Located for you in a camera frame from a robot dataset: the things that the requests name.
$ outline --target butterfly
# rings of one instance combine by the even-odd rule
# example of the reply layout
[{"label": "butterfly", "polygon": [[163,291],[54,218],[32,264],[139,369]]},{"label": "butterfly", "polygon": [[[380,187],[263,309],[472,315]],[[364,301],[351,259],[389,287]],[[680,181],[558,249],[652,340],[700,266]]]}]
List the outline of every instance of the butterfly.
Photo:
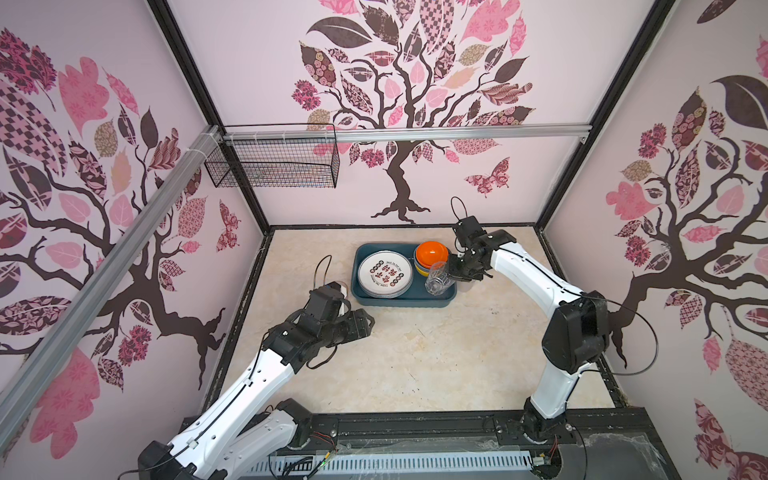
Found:
[{"label": "butterfly", "polygon": [[224,220],[224,232],[219,236],[219,240],[216,242],[216,251],[220,252],[225,248],[234,248],[237,246],[237,226],[240,225],[240,221],[237,219],[237,215],[231,214],[229,207],[224,205],[224,202],[219,200],[219,210],[221,211],[221,220]]},{"label": "butterfly", "polygon": [[491,172],[490,177],[486,177],[485,175],[471,175],[466,177],[464,180],[468,181],[470,185],[477,187],[478,192],[484,194],[487,198],[488,192],[493,190],[494,185],[496,185],[496,187],[509,188],[509,185],[507,185],[507,182],[509,181],[509,175],[504,173],[507,170],[509,170],[509,157],[506,157],[504,160],[498,162],[498,165],[496,165],[496,167],[494,167],[493,171]]}]

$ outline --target beige marble floor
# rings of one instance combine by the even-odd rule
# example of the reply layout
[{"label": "beige marble floor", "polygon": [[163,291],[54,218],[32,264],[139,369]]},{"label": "beige marble floor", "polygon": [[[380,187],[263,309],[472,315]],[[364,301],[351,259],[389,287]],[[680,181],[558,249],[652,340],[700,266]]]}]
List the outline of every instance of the beige marble floor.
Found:
[{"label": "beige marble floor", "polygon": [[[548,265],[532,228],[505,230]],[[306,302],[323,256],[333,255],[327,280],[350,284],[355,251],[363,243],[424,240],[454,250],[449,228],[275,232],[224,388],[256,355],[266,330]],[[359,308],[351,294],[349,299]],[[271,403],[293,397],[313,412],[520,409],[536,389],[545,364],[541,337],[547,319],[504,276],[476,283],[442,309],[364,308],[376,319],[372,335],[341,345],[317,370],[301,369]],[[324,349],[316,362],[329,353]],[[595,407],[613,403],[599,374],[587,373],[569,408]]]}]

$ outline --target black wire basket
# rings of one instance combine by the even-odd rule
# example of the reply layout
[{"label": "black wire basket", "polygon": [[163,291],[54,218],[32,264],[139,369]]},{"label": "black wire basket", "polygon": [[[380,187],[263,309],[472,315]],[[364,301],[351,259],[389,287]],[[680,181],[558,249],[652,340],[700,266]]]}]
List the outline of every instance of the black wire basket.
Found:
[{"label": "black wire basket", "polygon": [[[303,125],[308,131],[322,130],[322,137],[280,137],[281,132],[256,132],[225,138],[223,145],[205,161],[216,187],[237,187],[237,175],[245,176],[251,187],[336,188],[339,178],[339,146],[335,129],[326,124]],[[274,127],[275,124],[230,125],[229,127]],[[227,157],[237,165],[232,165]]]}]

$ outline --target cable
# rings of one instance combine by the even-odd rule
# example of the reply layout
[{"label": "cable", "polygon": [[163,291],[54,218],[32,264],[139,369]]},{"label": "cable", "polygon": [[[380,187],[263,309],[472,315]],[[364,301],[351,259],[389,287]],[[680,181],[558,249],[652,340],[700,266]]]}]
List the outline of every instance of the cable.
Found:
[{"label": "cable", "polygon": [[[541,273],[543,273],[543,274],[544,274],[544,275],[545,275],[545,276],[546,276],[546,277],[547,277],[549,280],[551,280],[551,281],[552,281],[552,283],[554,283],[555,285],[557,285],[557,286],[558,286],[558,288],[560,288],[560,289],[561,289],[561,290],[563,290],[564,292],[566,292],[566,293],[570,293],[571,295],[579,296],[579,297],[581,297],[581,298],[584,298],[584,299],[587,299],[587,300],[597,300],[597,301],[604,301],[604,302],[613,303],[614,305],[618,305],[620,308],[623,308],[623,309],[625,309],[625,310],[629,310],[630,312],[634,313],[636,316],[639,316],[639,317],[640,317],[640,318],[641,318],[641,319],[642,319],[642,320],[645,322],[645,324],[646,324],[646,325],[648,325],[648,328],[650,329],[650,332],[651,332],[651,333],[653,334],[653,336],[654,336],[654,342],[656,343],[656,349],[655,349],[655,352],[654,352],[654,359],[652,359],[652,360],[650,361],[650,363],[648,364],[648,366],[647,366],[647,367],[645,367],[644,369],[642,369],[642,370],[640,370],[640,371],[638,371],[638,372],[632,372],[632,373],[615,373],[615,372],[612,372],[610,368],[608,368],[607,370],[608,370],[608,372],[609,372],[611,375],[616,375],[616,376],[635,376],[635,375],[640,375],[641,373],[645,373],[645,372],[647,372],[647,371],[648,371],[648,370],[649,370],[649,369],[650,369],[652,366],[654,366],[654,364],[656,363],[656,359],[657,359],[657,358],[658,358],[658,356],[659,356],[659,337],[658,337],[658,335],[656,334],[656,329],[654,328],[654,326],[653,326],[653,325],[651,325],[651,324],[650,324],[650,322],[648,321],[648,319],[646,319],[644,316],[642,316],[641,314],[639,314],[637,311],[635,311],[635,310],[632,310],[632,309],[631,309],[631,308],[629,308],[628,306],[624,306],[623,304],[621,304],[621,303],[619,303],[619,302],[617,302],[617,301],[615,301],[615,300],[610,300],[610,299],[607,299],[607,298],[599,298],[599,297],[596,297],[596,296],[585,296],[585,295],[582,295],[581,293],[571,292],[570,290],[568,290],[568,289],[564,288],[564,287],[563,287],[563,286],[562,286],[562,285],[561,285],[561,284],[560,284],[560,283],[559,283],[557,280],[555,280],[555,279],[553,279],[551,276],[549,276],[549,274],[546,272],[546,270],[544,270],[544,269],[540,268],[540,266],[539,266],[539,265],[537,265],[537,264],[536,264],[536,263],[534,263],[534,262],[531,262],[531,261],[530,261],[528,258],[526,258],[526,257],[523,257],[523,256],[522,256],[520,253],[517,253],[517,252],[513,252],[512,250],[507,250],[507,249],[505,249],[505,248],[501,248],[501,247],[499,247],[499,249],[500,249],[500,250],[504,250],[505,252],[509,252],[509,253],[512,253],[513,255],[517,255],[517,256],[518,256],[518,257],[520,257],[521,259],[523,259],[523,260],[525,260],[526,262],[530,263],[531,265],[533,265],[534,267],[536,267],[536,270],[538,270],[538,271],[540,271]],[[602,373],[600,370],[584,370],[584,372],[597,372],[597,373]]]},{"label": "cable", "polygon": [[157,468],[157,467],[161,467],[161,466],[165,465],[166,463],[170,462],[171,460],[174,460],[176,457],[178,457],[178,456],[179,456],[179,455],[181,455],[182,453],[184,453],[184,451],[185,451],[185,450],[187,450],[188,448],[190,448],[190,447],[189,447],[189,445],[187,445],[186,447],[184,447],[183,449],[181,449],[181,450],[180,450],[180,451],[179,451],[179,452],[178,452],[176,455],[174,455],[174,456],[170,457],[170,458],[169,458],[168,460],[166,460],[165,462],[162,462],[162,463],[158,463],[158,464],[157,464],[157,465],[155,465],[154,467],[150,467],[150,468],[138,468],[138,469],[136,469],[136,470],[126,470],[125,472],[122,472],[120,475],[118,475],[118,480],[120,480],[121,478],[123,478],[123,475],[127,475],[127,474],[129,474],[129,473],[142,473],[142,472],[149,472],[150,470],[152,470],[152,469],[154,469],[154,468]]},{"label": "cable", "polygon": [[326,258],[328,259],[328,265],[326,265],[326,272],[323,274],[323,285],[326,284],[326,275],[328,275],[328,269],[331,266],[331,260],[333,260],[333,255],[325,255],[323,258],[320,259],[319,262],[317,262],[317,266],[315,267],[315,274],[312,277],[312,290],[317,288],[317,270],[320,268],[320,264]]}]

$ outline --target stacked plates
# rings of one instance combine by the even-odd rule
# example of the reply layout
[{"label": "stacked plates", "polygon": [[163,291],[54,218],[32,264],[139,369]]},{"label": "stacked plates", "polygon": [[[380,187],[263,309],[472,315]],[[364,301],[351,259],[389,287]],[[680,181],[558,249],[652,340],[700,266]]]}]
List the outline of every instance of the stacked plates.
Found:
[{"label": "stacked plates", "polygon": [[403,255],[382,250],[368,255],[360,263],[357,280],[374,298],[396,298],[411,286],[413,269]]}]

